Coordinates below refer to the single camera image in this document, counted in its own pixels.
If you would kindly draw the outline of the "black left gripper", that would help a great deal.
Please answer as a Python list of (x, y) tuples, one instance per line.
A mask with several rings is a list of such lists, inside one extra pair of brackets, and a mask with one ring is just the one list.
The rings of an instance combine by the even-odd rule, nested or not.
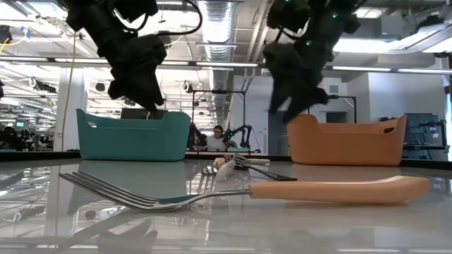
[(157, 111), (164, 99), (155, 71), (165, 57), (164, 43), (155, 34), (114, 41), (105, 57), (114, 78), (108, 89), (110, 98), (126, 97), (134, 102), (141, 99), (141, 106), (151, 112)]

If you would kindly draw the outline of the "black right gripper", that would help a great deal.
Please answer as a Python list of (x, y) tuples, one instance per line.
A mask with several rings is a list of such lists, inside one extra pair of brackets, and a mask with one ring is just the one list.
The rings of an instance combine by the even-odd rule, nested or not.
[(311, 86), (296, 92), (285, 113), (283, 122), (289, 123), (300, 113), (316, 104), (327, 104), (328, 95), (317, 87), (323, 80), (323, 68), (332, 61), (332, 44), (301, 44), (272, 42), (263, 49), (266, 68), (273, 79), (268, 112), (275, 114), (289, 97), (289, 86), (303, 84)]

